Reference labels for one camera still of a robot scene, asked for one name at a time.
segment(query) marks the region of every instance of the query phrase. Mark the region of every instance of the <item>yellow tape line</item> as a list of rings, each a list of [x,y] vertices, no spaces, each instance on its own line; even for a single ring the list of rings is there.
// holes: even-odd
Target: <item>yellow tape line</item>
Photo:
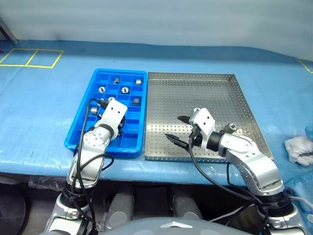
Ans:
[[[9,54],[10,54],[12,51],[14,51],[14,48],[13,48],[12,50],[10,50],[9,53],[7,53],[7,54],[2,58],[2,60],[0,60],[0,64],[2,63],[3,60],[5,60],[5,59],[9,56]]]
[[[63,50],[61,51],[61,53],[59,54],[59,56],[56,58],[56,60],[54,61],[54,63],[51,65],[51,67],[53,68],[55,65],[56,65],[56,63],[59,61],[59,59],[61,58],[61,56],[63,55]]]
[[[19,64],[1,64],[14,50],[34,50],[35,52],[31,55],[31,57],[28,59],[26,64],[24,65],[19,65]],[[42,65],[29,65],[31,60],[35,57],[38,51],[56,51],[59,52],[60,54],[58,57],[55,59],[53,64],[51,66],[42,66]],[[63,55],[64,51],[63,50],[55,50],[55,49],[39,49],[39,48],[13,48],[11,49],[1,60],[0,60],[0,66],[2,67],[30,67],[30,68],[42,68],[42,69],[53,69],[56,63],[59,61],[61,56]]]
[[[37,54],[38,50],[35,50],[35,52],[31,55],[31,57],[29,58],[29,60],[26,62],[25,65],[28,65],[29,62],[34,58],[34,56]]]
[[[303,65],[303,67],[304,67],[309,73],[313,73],[313,71],[311,71],[311,70],[308,68],[308,66],[302,62],[301,59],[298,59],[298,61],[300,61],[300,63]]]

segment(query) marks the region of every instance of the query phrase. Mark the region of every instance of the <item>metal nut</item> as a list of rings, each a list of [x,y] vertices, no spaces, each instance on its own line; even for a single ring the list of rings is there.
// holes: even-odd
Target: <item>metal nut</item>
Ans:
[[[105,87],[99,87],[98,91],[100,93],[104,93],[106,91],[106,88]]]
[[[229,123],[223,129],[225,132],[229,134],[233,134],[234,132],[238,130],[238,127],[234,123]]]
[[[122,93],[127,94],[129,92],[129,88],[123,87],[121,91],[122,91]]]
[[[108,102],[110,102],[111,100],[115,99],[113,96],[108,98]]]
[[[91,112],[91,114],[97,115],[97,113],[98,113],[98,107],[92,107],[92,108],[90,109],[90,112]]]
[[[141,85],[141,84],[142,84],[141,80],[140,79],[136,79],[136,85]]]
[[[116,77],[116,78],[114,79],[113,84],[119,84],[119,77]]]
[[[140,99],[134,98],[133,99],[133,106],[140,106]]]
[[[104,101],[104,98],[101,98],[100,100]],[[98,103],[98,106],[101,106],[101,104]]]

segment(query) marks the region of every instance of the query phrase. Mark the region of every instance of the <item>blue tablecloth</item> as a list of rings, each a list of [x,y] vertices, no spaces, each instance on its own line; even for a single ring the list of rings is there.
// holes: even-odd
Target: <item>blue tablecloth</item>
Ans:
[[[4,53],[11,49],[0,42]],[[64,139],[97,68],[233,73],[259,124],[287,187],[313,198],[313,166],[288,161],[284,141],[313,123],[313,74],[296,59],[246,47],[165,47],[87,42],[20,41],[15,47],[64,50],[53,69],[0,67],[0,171],[66,176],[72,152]],[[41,65],[55,54],[34,57]],[[25,63],[8,56],[3,63]],[[226,184],[225,165],[201,164]],[[238,171],[231,180],[243,185]],[[102,179],[208,184],[191,163],[117,159]]]

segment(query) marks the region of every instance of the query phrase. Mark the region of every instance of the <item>perforated metal tray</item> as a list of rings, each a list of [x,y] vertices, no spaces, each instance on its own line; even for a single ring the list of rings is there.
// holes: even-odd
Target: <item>perforated metal tray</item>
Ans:
[[[252,138],[261,152],[273,158],[233,74],[150,72],[147,99],[145,156],[151,161],[190,161],[189,154],[171,143],[165,133],[188,142],[191,126],[177,119],[194,108],[206,107],[220,131],[235,123],[238,135]],[[225,162],[218,154],[194,147],[203,162]]]

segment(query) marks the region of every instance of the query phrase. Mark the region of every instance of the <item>white cloth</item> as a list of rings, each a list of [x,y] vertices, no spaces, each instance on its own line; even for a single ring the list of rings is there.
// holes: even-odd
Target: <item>white cloth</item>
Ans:
[[[306,136],[299,136],[285,141],[289,161],[308,166],[313,164],[313,141]]]

